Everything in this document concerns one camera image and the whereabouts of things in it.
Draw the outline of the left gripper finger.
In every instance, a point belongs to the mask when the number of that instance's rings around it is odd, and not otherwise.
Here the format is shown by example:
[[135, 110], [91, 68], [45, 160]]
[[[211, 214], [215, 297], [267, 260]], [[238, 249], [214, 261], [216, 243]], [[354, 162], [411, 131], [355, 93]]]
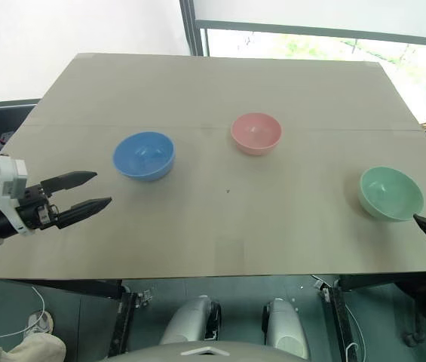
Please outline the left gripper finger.
[[85, 220], [99, 213], [107, 207], [111, 201], [111, 198], [96, 198], [73, 205], [68, 210], [57, 214], [55, 226], [59, 229], [64, 229], [65, 227]]
[[93, 171], [72, 171], [59, 176], [52, 177], [40, 182], [44, 193], [47, 196], [52, 196], [53, 193], [73, 189], [83, 185], [97, 175]]

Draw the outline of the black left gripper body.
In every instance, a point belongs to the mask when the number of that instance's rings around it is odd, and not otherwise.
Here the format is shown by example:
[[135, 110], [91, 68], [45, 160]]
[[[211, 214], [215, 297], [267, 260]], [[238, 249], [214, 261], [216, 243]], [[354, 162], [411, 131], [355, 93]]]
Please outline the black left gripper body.
[[40, 183], [27, 187], [18, 202], [17, 212], [27, 228], [44, 230], [57, 225], [58, 208], [50, 204]]

